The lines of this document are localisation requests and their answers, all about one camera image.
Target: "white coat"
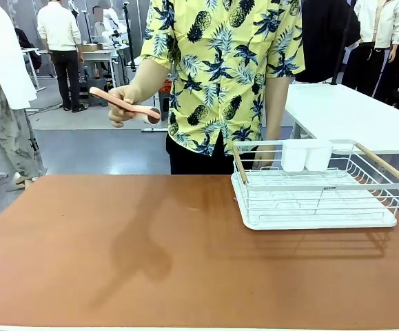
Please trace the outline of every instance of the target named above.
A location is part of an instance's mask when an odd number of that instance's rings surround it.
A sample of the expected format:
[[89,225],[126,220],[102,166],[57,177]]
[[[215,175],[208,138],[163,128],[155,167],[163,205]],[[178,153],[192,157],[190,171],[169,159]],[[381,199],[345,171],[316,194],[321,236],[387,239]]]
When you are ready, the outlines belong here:
[[0,7],[0,85],[9,106],[29,108],[29,101],[37,98],[37,91],[26,71],[19,39],[8,14]]
[[[354,8],[360,21],[362,42],[374,38],[378,0],[358,0]],[[388,48],[399,44],[399,0],[386,0],[378,22],[375,48]]]

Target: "hawaiian shirt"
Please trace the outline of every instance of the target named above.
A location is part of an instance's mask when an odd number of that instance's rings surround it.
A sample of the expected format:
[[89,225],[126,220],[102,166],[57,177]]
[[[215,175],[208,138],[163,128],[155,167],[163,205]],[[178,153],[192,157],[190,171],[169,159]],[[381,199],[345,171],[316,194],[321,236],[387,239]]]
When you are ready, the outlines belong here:
[[173,72],[171,138],[232,154],[262,140],[265,79],[305,69],[300,0],[151,0],[141,58]]

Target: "dish rack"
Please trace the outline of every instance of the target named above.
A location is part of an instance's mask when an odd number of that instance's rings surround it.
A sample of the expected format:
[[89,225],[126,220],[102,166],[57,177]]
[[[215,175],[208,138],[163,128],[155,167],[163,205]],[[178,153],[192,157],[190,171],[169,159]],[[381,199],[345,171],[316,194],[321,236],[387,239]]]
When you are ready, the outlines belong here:
[[[253,230],[395,226],[399,171],[355,141],[331,142],[324,172],[285,172],[283,141],[236,142],[232,183],[243,223]],[[269,156],[264,160],[269,166],[244,169],[256,148]],[[242,153],[249,154],[241,158]]]

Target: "brown table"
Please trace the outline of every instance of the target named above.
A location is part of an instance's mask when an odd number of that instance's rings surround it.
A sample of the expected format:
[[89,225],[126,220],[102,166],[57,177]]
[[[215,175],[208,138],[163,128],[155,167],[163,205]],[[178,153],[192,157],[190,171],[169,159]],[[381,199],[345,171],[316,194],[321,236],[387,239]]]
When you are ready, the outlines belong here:
[[399,328],[394,229],[254,232],[229,177],[49,176],[0,216],[0,325]]

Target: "black pants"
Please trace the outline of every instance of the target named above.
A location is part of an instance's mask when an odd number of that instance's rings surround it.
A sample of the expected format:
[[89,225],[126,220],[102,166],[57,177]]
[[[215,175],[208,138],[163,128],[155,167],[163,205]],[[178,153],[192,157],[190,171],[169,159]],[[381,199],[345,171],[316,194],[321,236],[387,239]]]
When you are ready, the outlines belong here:
[[[167,135],[165,148],[170,156],[170,172],[172,174],[232,174],[234,172],[233,156],[225,156],[224,141],[219,134],[213,155],[198,154],[177,144]],[[254,153],[241,154],[242,160],[254,159]],[[253,161],[243,162],[245,169],[253,168]]]
[[385,49],[371,43],[358,46],[349,55],[342,84],[372,97],[385,62]]
[[383,70],[383,74],[378,84],[375,98],[388,105],[397,103],[398,100],[392,96],[394,90],[399,88],[399,45],[397,48],[397,56],[392,63],[388,63]]
[[[80,107],[80,82],[77,51],[53,50],[52,62],[55,66],[55,71],[57,72],[57,80],[59,81],[63,107],[78,109]],[[70,82],[71,100],[69,100],[68,77]]]

